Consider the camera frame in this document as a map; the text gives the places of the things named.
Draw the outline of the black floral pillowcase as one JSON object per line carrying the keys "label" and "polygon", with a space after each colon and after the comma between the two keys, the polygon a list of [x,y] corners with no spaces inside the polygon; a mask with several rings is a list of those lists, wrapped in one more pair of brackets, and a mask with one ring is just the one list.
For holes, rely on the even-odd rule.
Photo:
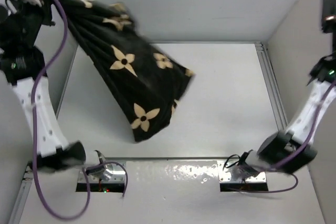
{"label": "black floral pillowcase", "polygon": [[60,3],[69,32],[91,59],[127,118],[136,142],[166,128],[194,72],[139,35],[122,2],[41,0]]}

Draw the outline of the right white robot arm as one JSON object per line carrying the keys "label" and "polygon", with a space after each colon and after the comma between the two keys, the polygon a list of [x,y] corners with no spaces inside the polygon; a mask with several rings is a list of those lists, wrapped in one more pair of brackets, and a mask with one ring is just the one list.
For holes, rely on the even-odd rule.
{"label": "right white robot arm", "polygon": [[335,42],[332,52],[313,66],[307,98],[290,123],[261,144],[258,150],[244,152],[231,169],[237,179],[256,177],[262,172],[293,174],[317,155],[314,135],[327,108],[335,100]]}

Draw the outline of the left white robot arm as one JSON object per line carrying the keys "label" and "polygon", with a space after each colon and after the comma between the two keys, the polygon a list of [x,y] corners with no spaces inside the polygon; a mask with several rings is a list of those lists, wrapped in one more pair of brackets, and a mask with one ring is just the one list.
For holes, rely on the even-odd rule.
{"label": "left white robot arm", "polygon": [[53,26],[43,6],[27,0],[6,0],[1,6],[1,72],[20,101],[33,138],[34,171],[55,173],[84,167],[87,154],[80,141],[68,142],[51,105],[43,53],[35,46],[42,25]]}

